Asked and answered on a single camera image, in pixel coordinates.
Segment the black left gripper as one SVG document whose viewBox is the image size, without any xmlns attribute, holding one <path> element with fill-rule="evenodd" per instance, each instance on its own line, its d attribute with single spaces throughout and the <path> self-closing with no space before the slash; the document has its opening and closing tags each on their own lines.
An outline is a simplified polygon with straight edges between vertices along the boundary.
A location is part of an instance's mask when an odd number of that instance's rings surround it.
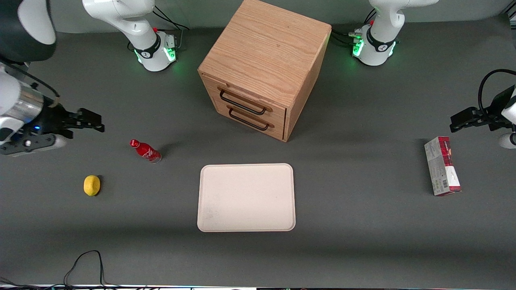
<svg viewBox="0 0 516 290">
<path fill-rule="evenodd" d="M 468 107 L 450 117 L 450 132 L 456 133 L 468 127 L 488 125 L 490 131 L 508 128 L 515 131 L 515 86 L 511 86 L 499 93 L 487 108 L 487 113 L 492 120 L 488 123 L 483 119 L 482 112 L 476 107 Z"/>
</svg>

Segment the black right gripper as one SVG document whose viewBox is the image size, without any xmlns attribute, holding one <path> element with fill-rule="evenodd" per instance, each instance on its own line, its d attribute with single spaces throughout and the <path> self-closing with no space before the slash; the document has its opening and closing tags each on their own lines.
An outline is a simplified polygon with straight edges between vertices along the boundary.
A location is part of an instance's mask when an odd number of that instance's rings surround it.
<svg viewBox="0 0 516 290">
<path fill-rule="evenodd" d="M 50 107 L 44 103 L 40 114 L 31 121 L 31 135 L 55 134 L 66 139 L 73 139 L 72 129 L 93 129 L 98 132 L 105 132 L 105 126 L 101 123 L 102 117 L 85 108 L 77 112 L 69 112 L 62 105 Z"/>
</svg>

